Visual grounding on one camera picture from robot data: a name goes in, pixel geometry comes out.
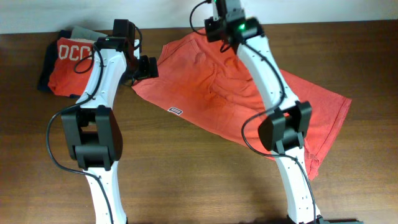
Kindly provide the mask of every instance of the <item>white wall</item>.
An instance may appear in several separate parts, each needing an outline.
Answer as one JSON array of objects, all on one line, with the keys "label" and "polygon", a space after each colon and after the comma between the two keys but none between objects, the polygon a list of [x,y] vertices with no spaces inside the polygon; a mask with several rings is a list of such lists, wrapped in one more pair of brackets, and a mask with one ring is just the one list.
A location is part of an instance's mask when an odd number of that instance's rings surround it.
[{"label": "white wall", "polygon": [[[188,27],[201,0],[0,0],[0,33],[51,32],[81,25],[112,29],[113,19],[140,28]],[[246,14],[263,24],[398,19],[398,0],[241,0]],[[203,26],[210,5],[198,8],[194,25]]]}]

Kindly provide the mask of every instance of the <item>brown tabletop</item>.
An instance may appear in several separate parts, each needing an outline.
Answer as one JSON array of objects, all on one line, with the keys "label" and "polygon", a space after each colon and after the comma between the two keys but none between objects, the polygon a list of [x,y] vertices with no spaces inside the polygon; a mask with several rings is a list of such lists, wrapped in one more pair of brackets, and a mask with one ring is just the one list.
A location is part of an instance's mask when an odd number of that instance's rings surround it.
[{"label": "brown tabletop", "polygon": [[[312,181],[327,219],[398,223],[398,22],[265,26],[280,68],[353,99]],[[143,53],[190,29],[147,29]],[[0,35],[0,223],[94,223],[88,183],[45,150],[51,115],[75,102],[36,90],[56,33]],[[114,113],[124,138],[121,200],[130,223],[238,223],[285,217],[276,163],[168,113],[121,86]],[[51,132],[68,156],[61,123]]]}]

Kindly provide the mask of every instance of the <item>table surface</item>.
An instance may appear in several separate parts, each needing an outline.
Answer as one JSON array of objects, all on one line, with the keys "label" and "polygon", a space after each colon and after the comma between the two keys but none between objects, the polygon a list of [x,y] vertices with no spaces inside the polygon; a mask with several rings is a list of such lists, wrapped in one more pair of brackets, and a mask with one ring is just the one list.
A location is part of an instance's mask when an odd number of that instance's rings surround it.
[{"label": "table surface", "polygon": [[[353,99],[343,128],[312,181],[326,219],[398,222],[398,22],[264,26],[280,68]],[[143,30],[143,53],[189,29]],[[85,177],[57,169],[45,150],[50,117],[74,100],[36,90],[56,33],[0,35],[0,223],[94,223]],[[122,203],[131,223],[238,223],[285,217],[275,162],[118,90],[124,138]],[[55,156],[68,156],[60,121]]]}]

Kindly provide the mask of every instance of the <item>red fabric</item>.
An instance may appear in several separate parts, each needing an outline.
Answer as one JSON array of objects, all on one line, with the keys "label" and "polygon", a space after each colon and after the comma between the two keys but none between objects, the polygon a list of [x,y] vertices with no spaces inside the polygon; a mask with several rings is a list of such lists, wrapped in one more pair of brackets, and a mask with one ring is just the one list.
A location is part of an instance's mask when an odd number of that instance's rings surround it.
[{"label": "red fabric", "polygon": [[[190,34],[164,46],[159,59],[159,78],[133,86],[143,99],[169,110],[182,110],[187,121],[223,138],[245,145],[241,126],[250,116],[264,110],[261,96],[246,67],[232,50],[220,53],[221,43]],[[305,140],[305,165],[310,179],[335,140],[351,100],[281,70],[301,101],[313,107]],[[250,143],[261,152],[257,128],[261,119],[246,127]]]},{"label": "red fabric", "polygon": [[[91,54],[93,42],[83,39],[61,38],[57,42],[58,59],[54,65],[54,71],[49,78],[49,87],[58,96],[79,95],[86,88],[92,68],[83,74],[73,71],[77,62]],[[84,60],[77,67],[78,71],[86,70],[91,63],[91,58]]]}]

